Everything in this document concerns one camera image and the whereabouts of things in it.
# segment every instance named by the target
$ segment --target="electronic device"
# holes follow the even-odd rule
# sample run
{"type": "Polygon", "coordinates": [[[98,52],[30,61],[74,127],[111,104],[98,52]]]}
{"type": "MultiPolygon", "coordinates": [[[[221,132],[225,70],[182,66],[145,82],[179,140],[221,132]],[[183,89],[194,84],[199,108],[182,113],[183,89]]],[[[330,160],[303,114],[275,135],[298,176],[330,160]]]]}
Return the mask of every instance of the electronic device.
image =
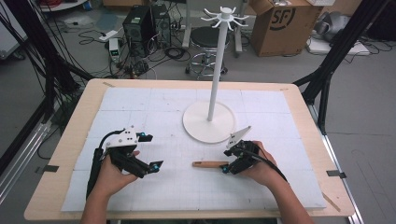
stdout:
{"type": "Polygon", "coordinates": [[[102,138],[99,147],[93,152],[92,168],[90,179],[88,180],[86,198],[88,198],[93,187],[95,186],[102,166],[102,161],[106,155],[110,156],[111,163],[117,166],[121,171],[125,170],[130,174],[140,178],[143,178],[148,174],[159,172],[163,161],[153,161],[150,164],[146,164],[140,161],[134,155],[134,150],[137,147],[137,143],[150,142],[151,139],[152,135],[137,133],[134,130],[134,126],[121,131],[114,131],[106,134],[102,138]],[[116,134],[116,136],[114,136],[110,142],[106,143],[106,151],[104,152],[102,146],[106,139],[113,134],[116,134]]]}
{"type": "Polygon", "coordinates": [[[165,4],[151,6],[152,20],[159,48],[171,47],[171,18],[165,4]]]}
{"type": "Polygon", "coordinates": [[[149,55],[149,41],[155,36],[150,7],[133,6],[122,26],[130,55],[147,57],[149,55]]]}
{"type": "Polygon", "coordinates": [[[108,52],[113,62],[118,63],[120,61],[120,46],[117,38],[108,39],[108,52]]]}
{"type": "Polygon", "coordinates": [[[133,6],[122,26],[127,40],[131,42],[147,42],[155,35],[148,6],[133,6]]]}
{"type": "Polygon", "coordinates": [[[259,155],[261,151],[259,146],[257,146],[254,142],[242,140],[242,137],[245,136],[245,134],[249,132],[250,129],[251,126],[248,126],[245,129],[231,134],[227,145],[228,150],[225,150],[224,154],[228,157],[235,155],[236,160],[230,164],[226,163],[221,165],[221,171],[224,174],[231,173],[236,175],[248,169],[257,162],[262,161],[267,163],[287,182],[288,179],[282,174],[275,164],[268,160],[265,155],[264,158],[259,155]]]}

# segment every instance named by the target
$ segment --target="tripod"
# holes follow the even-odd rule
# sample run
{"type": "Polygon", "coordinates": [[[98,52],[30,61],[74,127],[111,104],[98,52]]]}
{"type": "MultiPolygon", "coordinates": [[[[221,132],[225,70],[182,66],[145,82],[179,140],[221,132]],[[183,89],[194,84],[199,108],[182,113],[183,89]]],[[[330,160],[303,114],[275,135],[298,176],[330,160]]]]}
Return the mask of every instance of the tripod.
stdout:
{"type": "Polygon", "coordinates": [[[389,0],[362,0],[349,23],[342,31],[340,37],[335,41],[329,54],[326,56],[319,68],[306,77],[302,77],[293,84],[302,86],[309,83],[302,96],[308,105],[313,105],[315,98],[321,92],[318,112],[318,127],[322,134],[326,134],[325,121],[327,103],[329,100],[330,83],[335,69],[353,48],[358,38],[369,23],[386,6],[389,0]]]}

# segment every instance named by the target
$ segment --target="round white base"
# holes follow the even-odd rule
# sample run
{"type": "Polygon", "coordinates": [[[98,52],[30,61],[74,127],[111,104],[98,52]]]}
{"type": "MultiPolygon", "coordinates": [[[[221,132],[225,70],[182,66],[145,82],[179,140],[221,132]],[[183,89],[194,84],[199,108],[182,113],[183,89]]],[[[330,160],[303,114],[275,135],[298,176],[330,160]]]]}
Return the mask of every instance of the round white base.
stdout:
{"type": "Polygon", "coordinates": [[[187,133],[198,141],[219,143],[230,137],[235,130],[233,111],[224,104],[216,103],[212,121],[207,120],[209,102],[196,102],[187,108],[183,124],[187,133]]]}

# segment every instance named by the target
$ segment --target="printed logo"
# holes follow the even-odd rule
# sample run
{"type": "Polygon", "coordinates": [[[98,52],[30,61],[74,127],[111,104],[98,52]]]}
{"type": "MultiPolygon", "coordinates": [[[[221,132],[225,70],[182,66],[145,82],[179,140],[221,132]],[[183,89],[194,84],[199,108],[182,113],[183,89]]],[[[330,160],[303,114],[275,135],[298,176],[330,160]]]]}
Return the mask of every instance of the printed logo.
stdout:
{"type": "Polygon", "coordinates": [[[296,8],[276,10],[271,20],[270,30],[279,31],[285,29],[293,20],[296,8]]]}

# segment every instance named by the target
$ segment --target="stool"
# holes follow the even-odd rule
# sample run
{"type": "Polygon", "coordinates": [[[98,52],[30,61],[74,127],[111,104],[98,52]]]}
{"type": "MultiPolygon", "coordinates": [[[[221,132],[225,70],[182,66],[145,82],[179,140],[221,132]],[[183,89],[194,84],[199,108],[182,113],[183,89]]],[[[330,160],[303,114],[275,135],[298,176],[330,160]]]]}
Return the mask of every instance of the stool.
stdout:
{"type": "MultiPolygon", "coordinates": [[[[213,77],[215,70],[216,54],[212,52],[217,51],[219,40],[219,29],[212,27],[200,27],[191,31],[191,44],[202,50],[193,56],[186,67],[186,74],[193,72],[197,75],[197,80],[200,77],[213,77]]],[[[227,36],[225,41],[225,48],[230,43],[230,38],[227,36]]],[[[220,79],[221,75],[227,74],[228,70],[224,67],[224,62],[221,62],[220,79]]]]}

